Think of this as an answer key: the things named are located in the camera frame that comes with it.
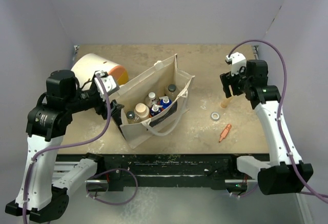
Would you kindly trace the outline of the orange bottle blue pump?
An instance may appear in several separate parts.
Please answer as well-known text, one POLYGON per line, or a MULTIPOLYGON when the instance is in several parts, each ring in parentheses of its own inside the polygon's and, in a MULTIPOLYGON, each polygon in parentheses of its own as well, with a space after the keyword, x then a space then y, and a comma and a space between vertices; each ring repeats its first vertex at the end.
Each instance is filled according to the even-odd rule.
POLYGON ((161 109, 164 110, 171 105, 172 101, 168 96, 162 96, 159 98, 159 105, 161 109))

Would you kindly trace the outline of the canvas tote bag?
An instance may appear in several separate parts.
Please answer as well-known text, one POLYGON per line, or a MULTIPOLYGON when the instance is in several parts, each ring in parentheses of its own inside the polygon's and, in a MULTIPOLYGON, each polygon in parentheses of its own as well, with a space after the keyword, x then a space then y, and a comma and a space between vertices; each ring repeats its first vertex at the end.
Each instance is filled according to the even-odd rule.
POLYGON ((187 112, 194 76, 180 70, 177 60, 175 54, 156 62, 110 96, 122 105, 115 123, 132 149, 174 131, 187 112))

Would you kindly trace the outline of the beige tube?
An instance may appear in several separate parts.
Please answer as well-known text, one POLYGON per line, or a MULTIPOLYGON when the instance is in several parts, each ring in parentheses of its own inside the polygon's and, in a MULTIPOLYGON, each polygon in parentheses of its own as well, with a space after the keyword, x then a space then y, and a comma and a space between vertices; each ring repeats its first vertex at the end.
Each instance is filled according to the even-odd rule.
POLYGON ((225 98, 225 99, 221 102, 220 106, 221 106, 222 108, 226 108, 226 107, 230 104, 230 102, 231 102, 232 99, 233 99, 233 97, 225 98))

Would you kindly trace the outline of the white bottle beige cap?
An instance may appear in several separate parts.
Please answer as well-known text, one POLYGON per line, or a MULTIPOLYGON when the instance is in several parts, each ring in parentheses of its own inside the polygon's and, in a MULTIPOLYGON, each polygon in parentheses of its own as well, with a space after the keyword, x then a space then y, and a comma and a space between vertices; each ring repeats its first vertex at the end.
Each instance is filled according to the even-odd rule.
POLYGON ((150 115, 149 115, 150 114, 149 107, 146 106, 143 103, 138 103, 135 106, 134 113, 140 117, 140 120, 141 121, 150 118, 150 115))

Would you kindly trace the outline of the clear square bottle dark cap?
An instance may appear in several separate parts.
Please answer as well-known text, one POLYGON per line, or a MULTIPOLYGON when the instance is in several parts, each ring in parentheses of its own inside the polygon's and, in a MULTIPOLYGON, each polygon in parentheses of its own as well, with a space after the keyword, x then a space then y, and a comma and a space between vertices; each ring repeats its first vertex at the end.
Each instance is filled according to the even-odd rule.
POLYGON ((177 98, 180 93, 175 84, 169 84, 165 87, 165 96, 167 96, 172 102, 177 98))

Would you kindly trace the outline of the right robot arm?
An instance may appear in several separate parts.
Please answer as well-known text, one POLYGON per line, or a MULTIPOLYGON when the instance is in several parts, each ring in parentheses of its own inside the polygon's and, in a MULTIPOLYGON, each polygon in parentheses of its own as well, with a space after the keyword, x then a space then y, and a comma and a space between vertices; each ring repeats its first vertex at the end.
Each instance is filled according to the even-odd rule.
POLYGON ((264 195, 299 193, 313 175, 311 164, 305 164, 296 150, 284 121, 282 103, 276 86, 268 85, 268 65, 263 60, 227 58, 228 73, 220 75, 227 98, 245 94, 262 125, 269 149, 269 162, 254 156, 240 156, 228 165, 232 178, 246 174, 257 180, 264 195))

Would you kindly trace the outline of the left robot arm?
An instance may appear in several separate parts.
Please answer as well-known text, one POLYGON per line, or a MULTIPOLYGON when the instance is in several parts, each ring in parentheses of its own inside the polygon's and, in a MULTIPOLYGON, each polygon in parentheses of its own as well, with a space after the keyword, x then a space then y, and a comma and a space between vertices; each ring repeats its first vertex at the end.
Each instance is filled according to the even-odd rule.
POLYGON ((49 223, 65 212, 69 198, 89 178, 105 174, 105 160, 95 154, 85 155, 66 175, 53 180, 59 149, 73 114, 94 109, 106 121, 111 118, 109 97, 118 91, 115 78, 98 70, 85 90, 71 70, 51 73, 43 93, 28 114, 28 153, 23 182, 18 196, 5 211, 20 216, 24 223, 49 223))

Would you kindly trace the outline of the small clear bottle white cap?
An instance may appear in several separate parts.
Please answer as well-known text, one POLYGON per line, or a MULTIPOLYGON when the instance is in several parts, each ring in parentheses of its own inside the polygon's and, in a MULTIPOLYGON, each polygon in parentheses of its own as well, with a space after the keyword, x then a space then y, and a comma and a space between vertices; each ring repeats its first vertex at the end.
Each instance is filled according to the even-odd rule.
POLYGON ((154 92, 150 92, 145 98, 145 105, 151 109, 156 104, 158 104, 158 98, 154 92))

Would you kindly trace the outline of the small square bottle dark cap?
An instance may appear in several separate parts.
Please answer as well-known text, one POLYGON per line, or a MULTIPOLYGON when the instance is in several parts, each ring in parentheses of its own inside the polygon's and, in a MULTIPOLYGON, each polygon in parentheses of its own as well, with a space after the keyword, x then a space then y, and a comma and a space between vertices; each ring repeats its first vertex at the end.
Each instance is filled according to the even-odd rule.
POLYGON ((137 124, 140 122, 140 117, 134 111, 128 111, 126 117, 129 124, 137 124))

